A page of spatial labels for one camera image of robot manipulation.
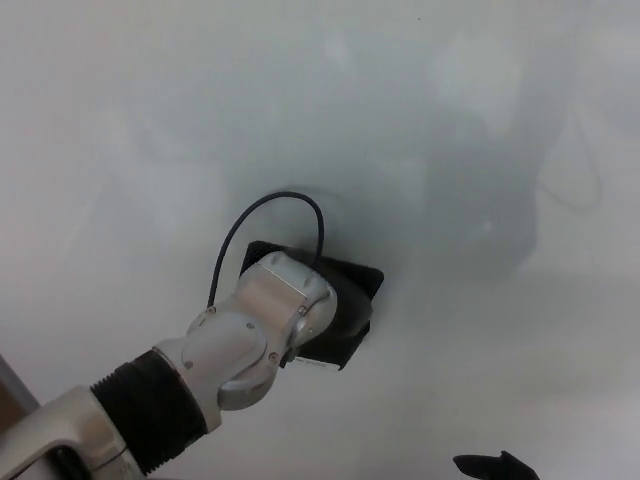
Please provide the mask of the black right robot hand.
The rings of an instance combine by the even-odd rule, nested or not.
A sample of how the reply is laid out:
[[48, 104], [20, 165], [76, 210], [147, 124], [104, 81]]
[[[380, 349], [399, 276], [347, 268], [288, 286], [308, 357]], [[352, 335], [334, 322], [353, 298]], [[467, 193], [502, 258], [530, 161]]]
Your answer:
[[483, 480], [540, 480], [528, 464], [507, 450], [498, 455], [458, 454], [452, 457], [462, 475]]

